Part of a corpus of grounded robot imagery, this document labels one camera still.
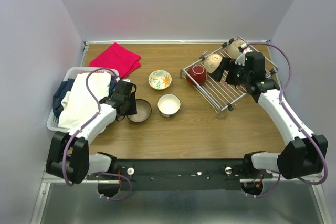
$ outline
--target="dish rack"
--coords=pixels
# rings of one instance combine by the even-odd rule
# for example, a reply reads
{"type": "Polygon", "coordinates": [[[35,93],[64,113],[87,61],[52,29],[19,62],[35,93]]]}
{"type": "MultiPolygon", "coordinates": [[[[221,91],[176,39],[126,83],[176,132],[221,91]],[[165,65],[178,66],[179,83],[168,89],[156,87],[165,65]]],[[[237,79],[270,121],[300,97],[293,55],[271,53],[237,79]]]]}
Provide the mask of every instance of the dish rack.
{"type": "MultiPolygon", "coordinates": [[[[244,40],[240,36],[238,36],[235,40],[244,40]]],[[[249,46],[251,50],[258,51],[255,47],[249,46]]],[[[229,109],[232,111],[234,109],[233,105],[241,99],[244,95],[246,95],[246,89],[243,86],[232,86],[228,85],[225,82],[226,76],[228,71],[224,71],[222,79],[220,82],[215,81],[211,76],[207,75],[207,80],[205,81],[204,85],[199,85],[191,76],[188,74],[188,69],[196,64],[201,64],[203,66],[202,61],[209,57],[212,54],[219,54],[223,57],[230,57],[230,55],[226,51],[226,47],[220,47],[215,51],[211,52],[210,54],[206,55],[207,51],[203,52],[200,56],[199,60],[192,63],[191,65],[181,69],[180,71],[180,78],[186,79],[188,76],[195,85],[193,86],[203,97],[204,99],[210,103],[210,105],[214,108],[217,115],[216,117],[220,116],[220,113],[223,112],[225,109],[229,109]]],[[[270,62],[273,66],[272,69],[266,69],[266,78],[271,78],[277,71],[278,67],[267,57],[265,59],[270,62]]]]}

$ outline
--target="patterned bowl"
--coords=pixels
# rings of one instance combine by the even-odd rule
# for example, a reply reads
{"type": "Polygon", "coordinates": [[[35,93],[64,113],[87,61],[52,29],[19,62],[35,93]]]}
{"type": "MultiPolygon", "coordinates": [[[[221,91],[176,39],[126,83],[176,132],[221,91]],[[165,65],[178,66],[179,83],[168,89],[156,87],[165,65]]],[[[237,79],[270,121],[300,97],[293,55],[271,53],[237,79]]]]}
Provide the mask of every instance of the patterned bowl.
{"type": "Polygon", "coordinates": [[[157,70],[149,75],[148,83],[152,88],[162,90],[169,87],[172,77],[167,71],[157,70]]]}

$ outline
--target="blue cloth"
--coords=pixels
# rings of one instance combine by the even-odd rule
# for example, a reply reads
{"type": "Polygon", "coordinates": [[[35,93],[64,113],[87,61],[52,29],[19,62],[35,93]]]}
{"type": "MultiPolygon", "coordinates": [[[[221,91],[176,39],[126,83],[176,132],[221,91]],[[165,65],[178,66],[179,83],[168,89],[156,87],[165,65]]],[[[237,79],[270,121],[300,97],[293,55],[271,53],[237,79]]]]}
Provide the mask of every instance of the blue cloth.
{"type": "Polygon", "coordinates": [[[61,115],[61,112],[63,111],[63,106],[61,105],[62,100],[66,93],[72,89],[74,82],[74,79],[68,79],[67,81],[61,82],[61,85],[52,97],[53,113],[56,118],[59,118],[61,115]]]}
{"type": "MultiPolygon", "coordinates": [[[[117,76],[111,76],[111,82],[110,82],[110,89],[109,89],[109,95],[112,95],[112,92],[114,91],[114,88],[116,87],[117,76]]],[[[75,82],[74,79],[68,79],[67,81],[63,81],[61,85],[59,86],[58,90],[52,97],[52,107],[53,107],[53,113],[56,118],[59,118],[63,111],[63,106],[61,105],[63,98],[65,97],[66,93],[68,91],[71,91],[73,83],[75,82]]]]}
{"type": "Polygon", "coordinates": [[[116,78],[118,76],[111,76],[111,82],[110,82],[110,89],[109,89],[109,96],[112,95],[112,92],[114,91],[114,88],[116,87],[117,85],[117,81],[116,81],[116,78]]]}

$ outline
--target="bowl rim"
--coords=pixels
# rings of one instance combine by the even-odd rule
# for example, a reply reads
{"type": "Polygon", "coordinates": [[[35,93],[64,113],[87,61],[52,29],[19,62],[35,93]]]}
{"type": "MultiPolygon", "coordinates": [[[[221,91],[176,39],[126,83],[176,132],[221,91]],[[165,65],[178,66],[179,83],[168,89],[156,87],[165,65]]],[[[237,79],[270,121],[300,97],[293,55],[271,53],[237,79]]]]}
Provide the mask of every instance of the bowl rim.
{"type": "Polygon", "coordinates": [[[127,117],[128,120],[130,120],[132,123],[143,123],[143,122],[147,121],[147,120],[151,117],[152,112],[153,112],[153,110],[152,110],[152,106],[151,106],[151,104],[149,103],[149,101],[147,101],[147,100],[145,100],[145,99],[136,99],[135,102],[137,102],[137,101],[144,101],[144,102],[146,102],[146,103],[149,105],[149,108],[151,109],[151,111],[150,111],[150,113],[149,113],[149,116],[148,116],[145,120],[143,120],[143,121],[141,121],[141,122],[133,121],[132,119],[129,118],[128,115],[127,115],[126,117],[127,117]]]}
{"type": "Polygon", "coordinates": [[[159,112],[162,113],[162,114],[169,115],[169,116],[170,116],[170,115],[175,115],[175,114],[176,114],[178,111],[180,111],[180,109],[181,109],[181,100],[179,99],[178,96],[176,96],[176,95],[174,95],[174,94],[164,94],[164,95],[162,95],[162,96],[159,98],[159,100],[157,101],[157,107],[158,107],[159,112]],[[178,109],[176,112],[172,113],[172,114],[166,114],[166,113],[163,113],[163,112],[160,110],[160,108],[159,108],[159,101],[161,100],[161,98],[163,98],[163,97],[166,96],[166,95],[173,95],[173,96],[175,96],[175,97],[178,99],[178,101],[180,102],[179,109],[178,109]]]}
{"type": "Polygon", "coordinates": [[[168,87],[170,86],[170,84],[172,84],[172,81],[173,81],[173,78],[172,78],[171,74],[170,74],[168,71],[166,71],[166,70],[162,70],[162,69],[154,70],[154,71],[151,72],[150,75],[148,76],[148,84],[149,84],[149,86],[151,86],[153,89],[156,89],[156,90],[164,90],[164,89],[168,88],[168,87]],[[151,77],[152,74],[154,74],[154,72],[157,72],[157,71],[163,71],[163,72],[166,72],[166,73],[169,75],[171,81],[170,81],[170,83],[169,83],[169,85],[168,85],[167,87],[162,88],[162,89],[157,89],[156,87],[153,87],[153,86],[151,85],[151,83],[150,83],[150,81],[149,81],[149,80],[150,80],[150,77],[151,77]]]}

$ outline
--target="white laundry basket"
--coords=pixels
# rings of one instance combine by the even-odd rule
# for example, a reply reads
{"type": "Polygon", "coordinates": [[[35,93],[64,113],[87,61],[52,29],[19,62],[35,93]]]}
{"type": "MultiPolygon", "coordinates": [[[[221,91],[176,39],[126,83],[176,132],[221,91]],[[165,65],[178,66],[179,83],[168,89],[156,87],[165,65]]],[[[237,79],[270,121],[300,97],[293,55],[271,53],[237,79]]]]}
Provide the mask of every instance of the white laundry basket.
{"type": "MultiPolygon", "coordinates": [[[[76,76],[79,73],[89,73],[89,72],[92,72],[95,69],[97,69],[97,68],[90,68],[90,67],[73,67],[73,68],[70,68],[68,70],[67,74],[65,75],[63,81],[67,81],[69,78],[70,79],[75,79],[76,76]]],[[[117,76],[119,75],[118,71],[116,71],[115,69],[111,69],[111,70],[113,72],[115,72],[117,76]]],[[[49,118],[48,118],[48,121],[47,121],[47,127],[51,131],[67,132],[69,130],[67,128],[59,128],[58,127],[58,118],[56,118],[54,116],[54,113],[53,113],[52,109],[51,109],[51,112],[50,112],[50,115],[49,115],[49,118]]]]}

